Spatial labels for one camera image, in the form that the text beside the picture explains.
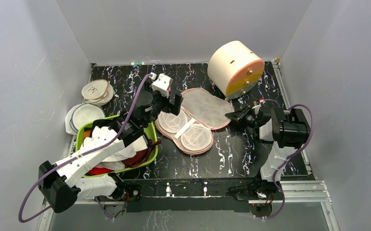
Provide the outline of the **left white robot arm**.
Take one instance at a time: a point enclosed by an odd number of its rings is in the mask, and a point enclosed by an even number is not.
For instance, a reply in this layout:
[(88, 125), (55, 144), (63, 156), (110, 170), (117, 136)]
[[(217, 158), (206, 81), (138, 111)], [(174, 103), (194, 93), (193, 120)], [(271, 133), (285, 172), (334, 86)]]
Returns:
[(168, 90), (143, 90), (136, 93), (129, 111), (118, 117), (94, 121), (93, 140), (69, 157), (54, 164), (45, 161), (39, 166), (39, 179), (35, 186), (55, 213), (69, 209), (82, 198), (109, 196), (120, 200), (125, 187), (109, 176), (84, 182), (83, 176), (113, 154), (123, 151), (138, 138), (144, 129), (157, 120), (161, 112), (179, 115), (183, 97), (176, 94), (170, 102)]

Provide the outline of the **floral mesh laundry bag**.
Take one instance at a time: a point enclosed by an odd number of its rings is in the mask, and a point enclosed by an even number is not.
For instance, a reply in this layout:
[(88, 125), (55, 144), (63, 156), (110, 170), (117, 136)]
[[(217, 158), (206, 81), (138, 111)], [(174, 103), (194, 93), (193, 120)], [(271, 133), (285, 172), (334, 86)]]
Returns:
[(225, 114), (234, 112), (234, 107), (203, 88), (187, 89), (181, 95), (179, 115), (161, 112), (155, 125), (183, 153), (203, 154), (213, 146), (213, 132), (231, 122)]

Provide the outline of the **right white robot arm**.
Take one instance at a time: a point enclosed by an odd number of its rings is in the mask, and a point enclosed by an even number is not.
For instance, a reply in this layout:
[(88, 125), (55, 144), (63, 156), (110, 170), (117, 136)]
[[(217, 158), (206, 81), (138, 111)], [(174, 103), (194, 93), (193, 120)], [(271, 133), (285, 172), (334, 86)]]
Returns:
[(265, 199), (280, 188), (283, 168), (290, 156), (309, 139), (311, 127), (301, 109), (285, 111), (282, 107), (255, 106), (226, 113), (231, 121), (251, 128), (254, 139), (272, 146), (267, 160), (260, 168), (253, 182), (231, 187), (229, 190), (240, 195), (252, 195)]

